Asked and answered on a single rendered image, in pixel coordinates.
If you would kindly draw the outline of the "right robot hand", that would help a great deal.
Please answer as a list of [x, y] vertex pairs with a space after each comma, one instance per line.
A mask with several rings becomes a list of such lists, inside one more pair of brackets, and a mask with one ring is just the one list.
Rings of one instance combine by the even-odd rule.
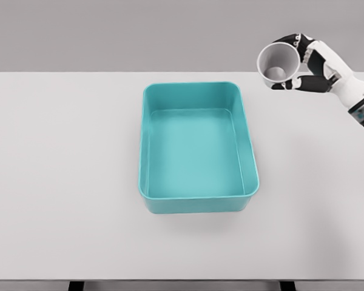
[[284, 36], [276, 41], [293, 46], [298, 52], [301, 63], [305, 64], [312, 74], [275, 83], [271, 85], [273, 90], [326, 93], [336, 82], [352, 74], [352, 70], [343, 59], [323, 41], [302, 33]]

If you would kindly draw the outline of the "white paper cup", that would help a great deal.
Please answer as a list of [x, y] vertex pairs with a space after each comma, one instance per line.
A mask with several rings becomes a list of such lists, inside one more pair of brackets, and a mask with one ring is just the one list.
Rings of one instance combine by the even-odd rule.
[[274, 42], [261, 50], [257, 71], [268, 87], [292, 79], [300, 68], [297, 49], [285, 42]]

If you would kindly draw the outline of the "teal rectangular plastic basket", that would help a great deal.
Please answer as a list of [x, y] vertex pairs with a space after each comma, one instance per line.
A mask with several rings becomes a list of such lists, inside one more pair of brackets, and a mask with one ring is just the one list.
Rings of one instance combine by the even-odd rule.
[[150, 212], [239, 212], [259, 186], [238, 85], [168, 82], [144, 89], [138, 190]]

